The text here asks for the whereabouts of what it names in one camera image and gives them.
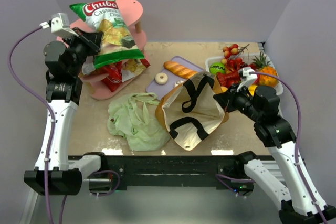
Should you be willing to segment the green Chuba cassava chips bag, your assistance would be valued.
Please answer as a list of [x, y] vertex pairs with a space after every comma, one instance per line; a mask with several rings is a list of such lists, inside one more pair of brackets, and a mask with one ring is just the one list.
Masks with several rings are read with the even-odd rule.
[[126, 25], [116, 0], [71, 4], [69, 8], [95, 32], [103, 32], [101, 51], [94, 65], [101, 68], [120, 61], [144, 59]]

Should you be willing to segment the brown Trader Joe's bag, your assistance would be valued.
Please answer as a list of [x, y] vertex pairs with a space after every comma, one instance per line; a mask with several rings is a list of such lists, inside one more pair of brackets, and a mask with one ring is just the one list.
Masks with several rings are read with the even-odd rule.
[[198, 72], [161, 99], [155, 117], [178, 146], [191, 151], [228, 121], [229, 113], [214, 99], [221, 93], [213, 74]]

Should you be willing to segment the red Chuba chips bag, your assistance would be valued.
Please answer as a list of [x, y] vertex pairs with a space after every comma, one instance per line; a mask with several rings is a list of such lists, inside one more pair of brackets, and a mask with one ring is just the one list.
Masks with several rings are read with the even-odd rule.
[[114, 92], [124, 82], [137, 77], [144, 72], [150, 63], [146, 59], [129, 59], [125, 62], [118, 62], [103, 66], [101, 69], [107, 76], [101, 80], [111, 92]]

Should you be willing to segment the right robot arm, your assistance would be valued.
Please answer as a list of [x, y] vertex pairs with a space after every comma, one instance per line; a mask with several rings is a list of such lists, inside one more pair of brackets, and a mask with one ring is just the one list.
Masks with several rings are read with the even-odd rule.
[[279, 115], [280, 99], [274, 88], [258, 86], [251, 97], [246, 88], [232, 86], [213, 98], [226, 112], [238, 110], [254, 122], [257, 137], [278, 165], [283, 183], [253, 152], [237, 156], [246, 176], [275, 204], [282, 223], [326, 223], [335, 218], [335, 207], [323, 200], [295, 151], [297, 138], [289, 122]]

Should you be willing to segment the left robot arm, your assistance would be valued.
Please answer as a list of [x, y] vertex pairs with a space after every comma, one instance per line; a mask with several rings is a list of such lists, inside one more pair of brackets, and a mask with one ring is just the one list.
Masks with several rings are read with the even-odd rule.
[[81, 68], [89, 56], [100, 52], [103, 33], [87, 33], [75, 27], [70, 37], [48, 43], [45, 55], [47, 123], [43, 145], [33, 170], [24, 173], [24, 182], [40, 195], [76, 195], [82, 181], [102, 166], [102, 154], [85, 154], [69, 163], [68, 146], [82, 81]]

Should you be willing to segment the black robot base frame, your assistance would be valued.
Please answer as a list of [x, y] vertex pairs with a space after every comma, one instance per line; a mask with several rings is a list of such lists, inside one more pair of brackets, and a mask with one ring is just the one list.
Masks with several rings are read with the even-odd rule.
[[[215, 187], [247, 196], [253, 183], [240, 169], [236, 156], [105, 156], [101, 170], [112, 170], [120, 176], [118, 190], [131, 186], [149, 187]], [[217, 174], [243, 179], [218, 180]]]

